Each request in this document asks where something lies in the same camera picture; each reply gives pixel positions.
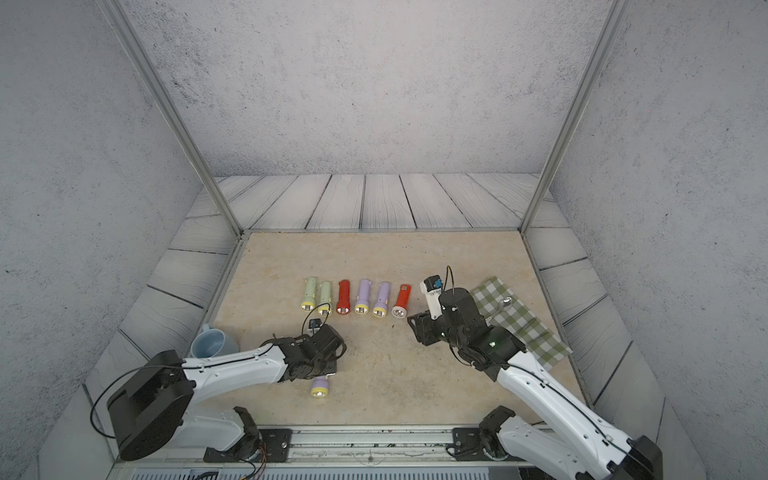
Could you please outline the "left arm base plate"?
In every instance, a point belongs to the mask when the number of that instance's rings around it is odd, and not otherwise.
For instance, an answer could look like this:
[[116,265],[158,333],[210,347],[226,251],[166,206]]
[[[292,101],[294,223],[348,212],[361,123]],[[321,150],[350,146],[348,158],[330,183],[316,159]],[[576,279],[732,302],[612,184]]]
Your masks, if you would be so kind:
[[251,429],[229,449],[207,448],[205,463],[237,463],[240,461],[284,463],[287,461],[293,430],[288,428]]

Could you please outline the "red flashlight white rim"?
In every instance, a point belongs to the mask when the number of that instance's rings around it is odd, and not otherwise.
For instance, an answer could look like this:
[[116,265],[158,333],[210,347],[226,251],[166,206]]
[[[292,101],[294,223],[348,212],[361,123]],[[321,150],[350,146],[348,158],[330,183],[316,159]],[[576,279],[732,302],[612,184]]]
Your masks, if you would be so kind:
[[412,287],[408,284],[402,284],[400,286],[398,296],[395,305],[391,309],[391,314],[395,318],[406,318],[408,315],[408,302],[410,298]]

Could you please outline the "red flashlight all red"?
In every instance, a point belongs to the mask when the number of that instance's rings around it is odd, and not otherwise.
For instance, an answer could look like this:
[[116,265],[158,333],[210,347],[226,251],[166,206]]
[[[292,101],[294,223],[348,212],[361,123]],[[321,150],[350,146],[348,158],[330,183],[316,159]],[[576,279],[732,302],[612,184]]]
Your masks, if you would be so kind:
[[339,282],[338,301],[336,303],[336,312],[339,315],[347,315],[350,313],[350,287],[351,284],[349,280],[344,279]]

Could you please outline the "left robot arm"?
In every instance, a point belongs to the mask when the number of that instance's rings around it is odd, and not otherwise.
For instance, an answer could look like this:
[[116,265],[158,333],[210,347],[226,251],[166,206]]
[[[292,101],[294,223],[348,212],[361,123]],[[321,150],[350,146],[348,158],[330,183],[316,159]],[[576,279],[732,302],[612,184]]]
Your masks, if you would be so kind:
[[170,447],[202,448],[209,463],[263,459],[266,442],[246,408],[217,411],[201,402],[255,385],[333,374],[346,349],[341,335],[324,324],[313,334],[273,338],[220,357],[181,358],[163,351],[107,401],[119,457],[136,461]]

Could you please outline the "green flashlight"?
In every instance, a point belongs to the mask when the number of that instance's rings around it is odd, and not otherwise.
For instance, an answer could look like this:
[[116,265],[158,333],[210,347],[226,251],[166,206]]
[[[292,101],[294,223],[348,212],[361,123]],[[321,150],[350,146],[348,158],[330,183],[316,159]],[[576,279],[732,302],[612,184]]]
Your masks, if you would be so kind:
[[316,308],[317,278],[307,277],[304,281],[303,299],[301,309],[311,312]]
[[332,307],[332,284],[330,281],[323,281],[319,287],[319,300],[317,310],[320,315],[328,315]]

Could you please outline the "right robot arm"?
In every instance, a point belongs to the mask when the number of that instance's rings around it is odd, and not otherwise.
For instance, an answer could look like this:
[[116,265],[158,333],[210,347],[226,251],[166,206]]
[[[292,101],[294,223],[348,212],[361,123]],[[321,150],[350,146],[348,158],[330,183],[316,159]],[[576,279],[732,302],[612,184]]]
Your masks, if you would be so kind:
[[447,343],[461,364],[512,392],[552,430],[542,432],[499,406],[479,423],[468,446],[448,446],[452,457],[476,452],[494,461],[515,457],[554,479],[663,478],[663,454],[654,441],[632,438],[587,408],[519,338],[488,324],[467,290],[433,290],[427,301],[427,311],[407,319],[416,340],[425,346]]

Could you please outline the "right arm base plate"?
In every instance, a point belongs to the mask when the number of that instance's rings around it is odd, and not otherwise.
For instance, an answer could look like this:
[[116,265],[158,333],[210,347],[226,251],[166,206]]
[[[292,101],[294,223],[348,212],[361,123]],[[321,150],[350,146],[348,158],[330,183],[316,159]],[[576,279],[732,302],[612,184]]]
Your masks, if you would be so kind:
[[451,434],[452,441],[445,446],[445,451],[458,462],[524,462],[524,459],[509,454],[488,453],[479,427],[455,427]]

